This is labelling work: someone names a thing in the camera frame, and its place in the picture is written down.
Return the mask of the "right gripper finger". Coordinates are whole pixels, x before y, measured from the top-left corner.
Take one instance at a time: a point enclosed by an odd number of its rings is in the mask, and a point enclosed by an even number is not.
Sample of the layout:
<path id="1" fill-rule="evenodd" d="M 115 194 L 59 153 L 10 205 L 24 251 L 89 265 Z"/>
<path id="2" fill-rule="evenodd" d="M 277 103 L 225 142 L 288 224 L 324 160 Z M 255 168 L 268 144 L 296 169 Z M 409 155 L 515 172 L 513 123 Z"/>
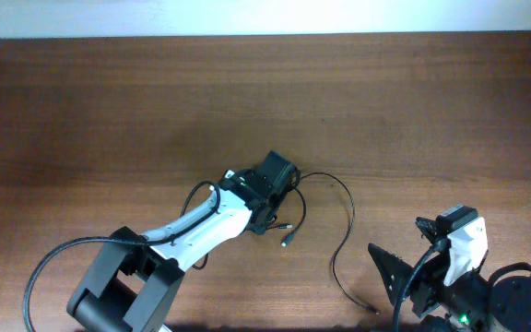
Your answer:
<path id="1" fill-rule="evenodd" d="M 374 243 L 368 244 L 368 252 L 379 270 L 390 303 L 395 305 L 400 291 L 412 275 L 413 267 Z"/>
<path id="2" fill-rule="evenodd" d="M 415 225 L 421 231 L 422 236 L 425 237 L 430 243 L 436 242 L 438 232 L 434 220 L 416 217 Z"/>

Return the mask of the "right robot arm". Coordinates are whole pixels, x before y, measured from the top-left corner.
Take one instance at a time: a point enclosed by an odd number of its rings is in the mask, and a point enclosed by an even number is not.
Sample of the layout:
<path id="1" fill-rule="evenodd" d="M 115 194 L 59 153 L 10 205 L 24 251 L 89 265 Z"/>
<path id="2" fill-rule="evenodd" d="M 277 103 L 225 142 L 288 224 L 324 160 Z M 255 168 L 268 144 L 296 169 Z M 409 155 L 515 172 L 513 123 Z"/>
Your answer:
<path id="1" fill-rule="evenodd" d="M 418 331 L 531 331 L 531 265 L 511 264 L 484 279 L 483 218 L 417 218 L 416 225 L 431 245 L 415 266 L 368 247 L 394 307 L 392 330 L 400 327 L 403 302 L 411 300 Z"/>

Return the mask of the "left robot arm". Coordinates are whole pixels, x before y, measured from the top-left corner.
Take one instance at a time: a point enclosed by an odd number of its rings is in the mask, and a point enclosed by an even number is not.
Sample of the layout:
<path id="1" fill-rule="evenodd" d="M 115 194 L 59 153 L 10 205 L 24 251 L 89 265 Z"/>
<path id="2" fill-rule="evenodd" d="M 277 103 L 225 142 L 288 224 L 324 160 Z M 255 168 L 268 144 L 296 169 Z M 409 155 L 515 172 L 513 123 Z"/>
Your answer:
<path id="1" fill-rule="evenodd" d="M 300 177 L 275 151 L 255 169 L 226 171 L 210 196 L 177 220 L 143 234 L 115 231 L 66 310 L 87 331 L 162 331 L 185 273 L 244 231 L 263 234 Z"/>

